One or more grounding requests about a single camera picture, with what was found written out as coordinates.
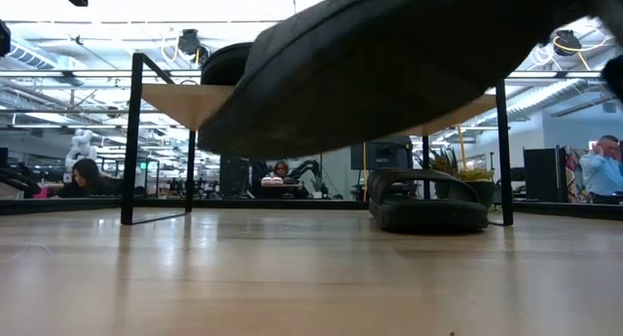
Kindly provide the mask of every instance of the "wooden floor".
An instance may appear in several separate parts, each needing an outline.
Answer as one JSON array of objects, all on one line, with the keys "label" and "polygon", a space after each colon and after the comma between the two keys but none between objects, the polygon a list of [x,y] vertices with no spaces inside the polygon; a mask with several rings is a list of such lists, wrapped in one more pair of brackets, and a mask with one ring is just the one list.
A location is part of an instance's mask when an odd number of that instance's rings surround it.
[{"label": "wooden floor", "polygon": [[623,335],[623,223],[516,222],[410,237],[365,211],[0,217],[0,335]]}]

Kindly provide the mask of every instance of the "blue shirt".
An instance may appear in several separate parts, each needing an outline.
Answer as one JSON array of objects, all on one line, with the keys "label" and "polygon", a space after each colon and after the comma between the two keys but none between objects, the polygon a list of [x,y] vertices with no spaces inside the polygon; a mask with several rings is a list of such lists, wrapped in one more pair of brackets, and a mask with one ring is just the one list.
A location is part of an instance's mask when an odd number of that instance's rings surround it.
[{"label": "blue shirt", "polygon": [[611,158],[589,153],[580,158],[582,178],[586,189],[601,196],[623,191],[621,165]]}]

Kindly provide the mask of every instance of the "ceiling light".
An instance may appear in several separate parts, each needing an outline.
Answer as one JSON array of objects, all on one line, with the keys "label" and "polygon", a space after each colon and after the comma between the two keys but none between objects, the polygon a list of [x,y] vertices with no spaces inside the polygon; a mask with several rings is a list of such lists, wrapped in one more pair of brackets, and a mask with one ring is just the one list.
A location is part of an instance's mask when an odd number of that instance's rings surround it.
[{"label": "ceiling light", "polygon": [[130,78],[132,72],[130,70],[75,70],[72,71],[75,76],[93,78],[93,77],[115,77],[115,78]]},{"label": "ceiling light", "polygon": [[463,127],[460,129],[462,131],[497,131],[497,127]]},{"label": "ceiling light", "polygon": [[109,139],[110,141],[119,142],[123,144],[127,143],[126,138],[122,136],[104,136],[104,137]]},{"label": "ceiling light", "polygon": [[28,117],[37,118],[40,120],[54,122],[54,123],[71,123],[72,120],[65,118],[56,113],[38,113],[38,112],[28,112],[25,114]]},{"label": "ceiling light", "polygon": [[[414,142],[414,145],[422,146],[423,142],[421,142],[421,141]],[[428,145],[430,145],[430,146],[443,146],[443,147],[446,147],[446,146],[450,145],[450,142],[446,142],[446,141],[432,141],[432,142],[429,142]]]},{"label": "ceiling light", "polygon": [[[121,126],[123,129],[127,129],[128,126]],[[139,129],[147,130],[147,129],[169,129],[169,126],[138,126]]]},{"label": "ceiling light", "polygon": [[601,78],[601,72],[569,72],[567,78]]},{"label": "ceiling light", "polygon": [[21,129],[56,129],[56,128],[62,128],[62,126],[58,126],[58,125],[11,125],[9,127],[21,128]]},{"label": "ceiling light", "polygon": [[141,146],[143,150],[171,150],[173,146]]},{"label": "ceiling light", "polygon": [[106,125],[102,125],[102,126],[67,126],[68,128],[71,129],[114,129],[117,128],[117,126],[106,126]]},{"label": "ceiling light", "polygon": [[172,70],[172,71],[168,71],[168,74],[170,74],[172,77],[184,77],[184,78],[191,78],[191,77],[200,78],[202,76],[202,72],[200,70]]},{"label": "ceiling light", "polygon": [[62,72],[49,70],[6,70],[0,71],[1,78],[63,78]]},{"label": "ceiling light", "polygon": [[120,155],[120,154],[103,154],[103,155],[97,155],[97,157],[102,158],[102,159],[122,159],[125,158],[126,155]]},{"label": "ceiling light", "polygon": [[125,154],[126,150],[122,149],[106,149],[101,147],[95,147],[97,154]]},{"label": "ceiling light", "polygon": [[176,156],[177,154],[173,151],[155,151],[157,154],[162,155],[162,156]]},{"label": "ceiling light", "polygon": [[555,78],[557,74],[557,72],[516,71],[512,72],[508,78]]}]

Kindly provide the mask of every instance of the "ceiling pipe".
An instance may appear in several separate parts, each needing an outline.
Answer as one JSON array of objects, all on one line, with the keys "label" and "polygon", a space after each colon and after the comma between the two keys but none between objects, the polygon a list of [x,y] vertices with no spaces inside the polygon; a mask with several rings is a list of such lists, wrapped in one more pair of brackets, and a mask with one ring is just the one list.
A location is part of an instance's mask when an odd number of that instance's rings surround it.
[{"label": "ceiling pipe", "polygon": [[26,93],[28,94],[30,97],[32,97],[33,99],[37,99],[39,102],[41,103],[53,103],[55,105],[61,106],[61,107],[70,107],[69,103],[61,101],[59,99],[47,96],[46,94],[43,93],[37,93],[34,90],[30,89],[30,88],[26,88],[24,86],[21,86],[19,84],[13,83],[9,80],[6,79],[0,79],[0,85],[3,85],[5,87],[9,87],[13,90],[16,90],[20,93]]}]

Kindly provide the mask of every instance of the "man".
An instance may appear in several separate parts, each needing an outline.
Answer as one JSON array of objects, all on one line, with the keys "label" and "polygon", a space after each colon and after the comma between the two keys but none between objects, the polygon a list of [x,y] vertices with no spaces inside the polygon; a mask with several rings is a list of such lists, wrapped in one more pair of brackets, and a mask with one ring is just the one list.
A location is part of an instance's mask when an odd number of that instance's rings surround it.
[{"label": "man", "polygon": [[612,135],[602,136],[580,159],[584,184],[594,204],[618,205],[612,195],[623,192],[620,159],[619,140]]}]

